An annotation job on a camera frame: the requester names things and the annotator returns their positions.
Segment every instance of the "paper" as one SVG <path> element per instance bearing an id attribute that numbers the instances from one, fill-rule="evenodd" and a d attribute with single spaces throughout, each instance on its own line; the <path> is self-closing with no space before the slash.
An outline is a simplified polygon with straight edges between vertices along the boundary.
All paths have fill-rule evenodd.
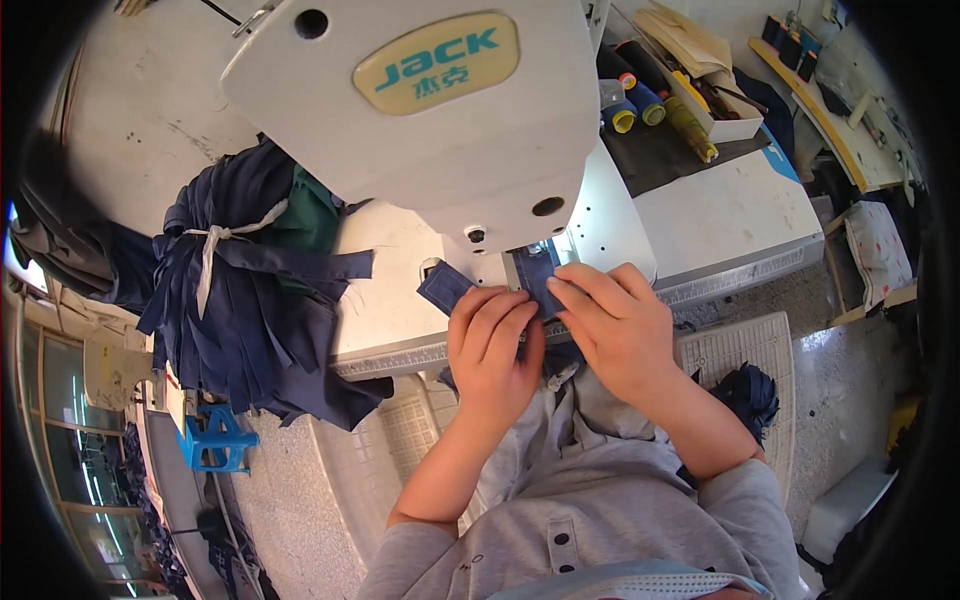
<path id="1" fill-rule="evenodd" d="M 721 71 L 732 77 L 730 44 L 679 12 L 651 0 L 654 9 L 634 15 L 634 24 L 672 54 L 692 78 Z"/>

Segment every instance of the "industrial sewing machine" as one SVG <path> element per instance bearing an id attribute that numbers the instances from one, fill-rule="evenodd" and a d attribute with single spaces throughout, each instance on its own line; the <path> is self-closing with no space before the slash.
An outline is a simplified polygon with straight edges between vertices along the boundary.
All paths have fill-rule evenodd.
<path id="1" fill-rule="evenodd" d="M 630 261 L 653 282 L 643 224 L 598 136 L 609 4 L 285 0 L 221 84 L 348 204 L 416 211 L 460 269 L 502 264 L 488 283 L 516 287 L 501 253 L 546 239 L 561 263 Z"/>

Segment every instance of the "white plastic tie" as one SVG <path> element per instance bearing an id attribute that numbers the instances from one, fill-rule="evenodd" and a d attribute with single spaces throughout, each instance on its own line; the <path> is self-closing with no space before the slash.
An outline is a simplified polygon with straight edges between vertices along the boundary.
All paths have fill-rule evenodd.
<path id="1" fill-rule="evenodd" d="M 211 225 L 209 231 L 204 231 L 203 229 L 188 229 L 185 232 L 206 236 L 206 242 L 204 243 L 204 267 L 200 271 L 200 283 L 197 285 L 197 312 L 200 313 L 201 319 L 204 317 L 206 310 L 206 300 L 210 296 L 210 282 L 213 279 L 213 252 L 216 250 L 217 244 L 220 240 L 229 240 L 234 235 L 263 229 L 275 221 L 276 217 L 283 214 L 283 211 L 287 209 L 287 204 L 286 198 L 276 203 L 273 208 L 267 211 L 267 214 L 263 215 L 259 223 L 244 225 L 239 228 L 222 228 L 219 225 Z"/>

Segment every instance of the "left hand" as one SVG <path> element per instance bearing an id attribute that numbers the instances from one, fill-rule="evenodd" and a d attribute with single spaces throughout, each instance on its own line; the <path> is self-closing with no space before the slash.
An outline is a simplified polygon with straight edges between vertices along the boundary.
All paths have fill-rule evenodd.
<path id="1" fill-rule="evenodd" d="M 526 410 L 543 367 L 543 322 L 531 321 L 537 303 L 523 290 L 470 288 L 450 314 L 446 346 L 468 422 L 505 433 Z M 516 360 L 527 329 L 523 360 Z"/>

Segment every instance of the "finger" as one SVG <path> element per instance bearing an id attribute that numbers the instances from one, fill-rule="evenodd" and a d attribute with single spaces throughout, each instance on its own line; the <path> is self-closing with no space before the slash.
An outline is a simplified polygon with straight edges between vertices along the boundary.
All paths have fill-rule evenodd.
<path id="1" fill-rule="evenodd" d="M 450 358 L 456 358 L 463 351 L 464 339 L 467 337 L 467 329 L 470 321 L 473 320 L 473 315 L 487 300 L 502 294 L 506 289 L 503 285 L 485 288 L 470 287 L 467 293 L 457 301 L 446 327 L 446 351 Z"/>
<path id="2" fill-rule="evenodd" d="M 494 296 L 476 311 L 467 328 L 464 346 L 460 354 L 471 362 L 479 363 L 487 353 L 493 331 L 514 307 L 530 298 L 526 290 L 506 292 Z"/>
<path id="3" fill-rule="evenodd" d="M 532 300 L 516 306 L 507 313 L 493 331 L 490 344 L 487 346 L 487 354 L 484 356 L 484 363 L 489 362 L 506 369 L 512 367 L 516 360 L 520 334 L 536 314 L 537 303 Z"/>
<path id="4" fill-rule="evenodd" d="M 548 277 L 546 286 L 566 310 L 577 315 L 585 327 L 599 332 L 601 329 L 614 324 L 615 318 L 610 313 L 601 308 L 591 297 L 566 281 L 557 277 Z"/>
<path id="5" fill-rule="evenodd" d="M 593 341 L 593 337 L 589 334 L 589 331 L 587 331 L 587 328 L 580 323 L 576 315 L 568 310 L 562 310 L 558 312 L 557 317 L 560 319 L 561 323 L 564 324 L 566 330 L 570 332 L 570 336 L 572 336 L 573 341 L 577 343 L 577 347 L 580 348 L 580 351 L 584 354 L 584 358 L 587 359 L 587 362 L 591 365 L 595 365 L 597 345 L 596 342 Z"/>
<path id="6" fill-rule="evenodd" d="M 630 315 L 634 298 L 606 273 L 601 273 L 582 262 L 571 262 L 554 270 L 554 275 L 564 281 L 575 283 L 590 294 L 597 304 L 617 319 Z"/>
<path id="7" fill-rule="evenodd" d="M 641 301 L 660 301 L 654 293 L 650 282 L 634 263 L 625 262 L 616 269 L 607 272 L 611 279 L 616 281 L 628 294 Z"/>
<path id="8" fill-rule="evenodd" d="M 546 337 L 543 335 L 543 320 L 534 319 L 527 324 L 527 342 L 523 346 L 523 360 L 520 362 L 523 381 L 533 388 L 536 388 L 540 381 L 545 353 Z"/>

